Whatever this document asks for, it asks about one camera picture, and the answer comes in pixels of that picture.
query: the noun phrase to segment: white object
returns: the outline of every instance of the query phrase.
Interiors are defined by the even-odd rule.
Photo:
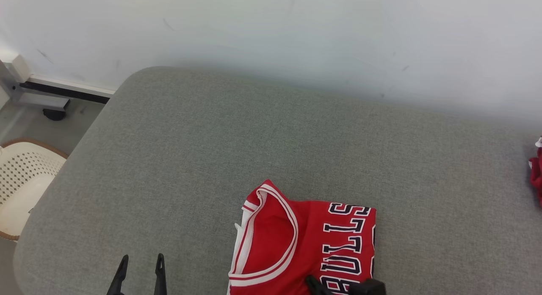
[[[536,143],[534,143],[534,145],[538,148],[542,147],[542,136],[538,139]],[[531,169],[533,168],[533,163],[531,161],[529,161],[529,167]]]
[[[29,79],[31,75],[30,68],[21,55],[15,52],[2,52],[0,53],[0,60],[4,62],[4,65],[18,83],[24,83]]]
[[[0,150],[0,237],[17,240],[66,155],[39,141],[18,140]]]

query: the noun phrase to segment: white chair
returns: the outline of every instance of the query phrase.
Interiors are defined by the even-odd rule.
[[[39,198],[68,155],[33,139],[0,148],[0,237],[17,241]]]

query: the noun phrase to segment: gray sofa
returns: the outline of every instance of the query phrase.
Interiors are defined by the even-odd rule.
[[[14,266],[26,295],[224,294],[234,223],[271,179],[292,200],[374,207],[391,295],[542,293],[540,135],[223,75],[132,75],[50,185]]]

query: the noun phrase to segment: black clamp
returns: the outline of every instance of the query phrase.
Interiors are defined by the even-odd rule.
[[[305,278],[305,283],[310,291],[310,295],[333,295],[327,287],[324,287],[324,285],[312,275]],[[386,295],[386,286],[381,281],[367,279],[360,284],[350,284],[348,287],[348,295]]]
[[[116,274],[111,282],[109,290],[107,290],[107,295],[124,295],[120,291],[122,287],[122,282],[126,278],[126,271],[128,270],[128,255],[122,257],[120,261],[119,269],[116,270]],[[168,295],[168,288],[166,287],[166,268],[164,264],[164,255],[158,254],[158,259],[156,261],[156,284],[155,284],[155,295]]]

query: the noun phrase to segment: basketball jersey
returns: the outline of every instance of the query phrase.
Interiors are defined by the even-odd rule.
[[[536,143],[536,146],[540,145],[542,137]],[[529,160],[531,166],[531,184],[536,188],[538,194],[538,201],[542,207],[542,147],[538,147],[536,152],[537,157]]]
[[[254,189],[229,272],[229,295],[309,295],[308,275],[334,294],[372,278],[376,210],[290,201],[271,181]]]

